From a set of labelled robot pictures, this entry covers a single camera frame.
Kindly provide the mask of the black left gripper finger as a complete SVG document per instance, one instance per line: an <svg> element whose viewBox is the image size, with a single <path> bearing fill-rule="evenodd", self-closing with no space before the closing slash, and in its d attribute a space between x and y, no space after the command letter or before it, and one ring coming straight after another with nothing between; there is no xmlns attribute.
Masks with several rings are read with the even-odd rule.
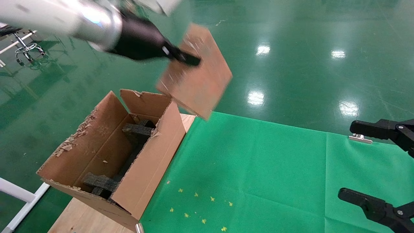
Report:
<svg viewBox="0 0 414 233"><path fill-rule="evenodd" d="M189 66L198 66L201 58L187 53L176 46L169 46L170 57Z"/></svg>

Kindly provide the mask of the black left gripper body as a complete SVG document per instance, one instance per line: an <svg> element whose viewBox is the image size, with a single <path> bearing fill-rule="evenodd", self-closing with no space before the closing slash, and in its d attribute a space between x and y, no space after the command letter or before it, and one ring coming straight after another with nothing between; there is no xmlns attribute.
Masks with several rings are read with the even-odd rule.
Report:
<svg viewBox="0 0 414 233"><path fill-rule="evenodd" d="M162 57L172 59L171 48L170 41L151 21L125 14L122 17L120 37L111 53L135 61Z"/></svg>

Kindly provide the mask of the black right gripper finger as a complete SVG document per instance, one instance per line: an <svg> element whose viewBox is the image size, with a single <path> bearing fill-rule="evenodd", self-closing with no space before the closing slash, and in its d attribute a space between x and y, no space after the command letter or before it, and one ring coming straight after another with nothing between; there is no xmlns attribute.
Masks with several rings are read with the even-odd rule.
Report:
<svg viewBox="0 0 414 233"><path fill-rule="evenodd" d="M341 188L338 198L342 201L359 206L366 218L391 229L394 233L412 233L414 231L414 202L398 207L385 200L357 192L348 188Z"/></svg>
<svg viewBox="0 0 414 233"><path fill-rule="evenodd" d="M376 123L355 120L350 132L376 139L391 140L409 156L414 157L414 120L390 121L380 119Z"/></svg>

